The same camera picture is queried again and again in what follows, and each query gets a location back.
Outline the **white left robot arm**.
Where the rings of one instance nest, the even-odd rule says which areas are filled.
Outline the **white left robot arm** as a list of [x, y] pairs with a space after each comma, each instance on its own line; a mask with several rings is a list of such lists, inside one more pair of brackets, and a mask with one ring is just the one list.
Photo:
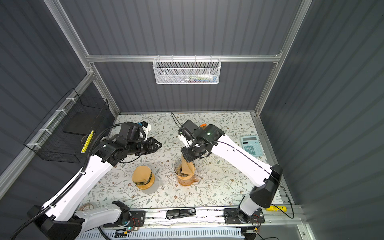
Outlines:
[[50, 200], [28, 211], [26, 225], [34, 223], [49, 240], [74, 240], [80, 234], [115, 224], [120, 227], [133, 225], [130, 208], [121, 201], [111, 206], [81, 213], [78, 206], [94, 185], [118, 164], [125, 164], [127, 156], [139, 158], [157, 152], [162, 144], [150, 138], [151, 125], [147, 122], [121, 123], [120, 131], [112, 137], [105, 134], [111, 127], [94, 137], [87, 149], [83, 167]]

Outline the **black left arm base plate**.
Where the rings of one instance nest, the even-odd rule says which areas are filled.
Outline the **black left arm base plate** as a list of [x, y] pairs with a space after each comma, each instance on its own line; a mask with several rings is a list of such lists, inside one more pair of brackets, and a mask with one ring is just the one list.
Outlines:
[[120, 217], [117, 222], [104, 224], [104, 228], [114, 227], [143, 227], [146, 217], [146, 211], [130, 211], [130, 216], [127, 218]]

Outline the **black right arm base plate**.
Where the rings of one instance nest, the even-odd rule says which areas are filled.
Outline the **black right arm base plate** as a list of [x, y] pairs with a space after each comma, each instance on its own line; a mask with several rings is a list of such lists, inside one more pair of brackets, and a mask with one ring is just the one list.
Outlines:
[[265, 218], [262, 208], [258, 208], [252, 216], [241, 213], [237, 208], [225, 208], [224, 210], [225, 223], [227, 225], [233, 224], [263, 224]]

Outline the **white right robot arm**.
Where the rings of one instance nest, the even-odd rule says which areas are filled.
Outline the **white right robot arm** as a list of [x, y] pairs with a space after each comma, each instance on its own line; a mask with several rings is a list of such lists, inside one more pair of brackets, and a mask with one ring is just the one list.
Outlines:
[[272, 205], [283, 173], [279, 165], [271, 166], [253, 157], [212, 124], [199, 127], [188, 120], [180, 126], [178, 134], [185, 145], [181, 149], [182, 155], [188, 163], [214, 154], [229, 162], [254, 184], [237, 208], [242, 222], [248, 222], [259, 208], [267, 209]]

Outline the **grey glass dripper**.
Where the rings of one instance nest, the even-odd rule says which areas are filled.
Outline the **grey glass dripper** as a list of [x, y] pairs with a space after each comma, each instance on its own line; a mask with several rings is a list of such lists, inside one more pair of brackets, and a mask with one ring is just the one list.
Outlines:
[[174, 171], [178, 177], [191, 177], [195, 174], [196, 167], [193, 162], [188, 163], [180, 158], [175, 162]]

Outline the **orange glass pitcher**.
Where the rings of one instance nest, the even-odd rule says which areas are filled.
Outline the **orange glass pitcher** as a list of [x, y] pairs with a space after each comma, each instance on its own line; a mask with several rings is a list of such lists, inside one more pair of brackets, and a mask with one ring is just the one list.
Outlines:
[[178, 182], [182, 186], [190, 186], [194, 183], [198, 183], [200, 180], [196, 175], [179, 176], [177, 175]]

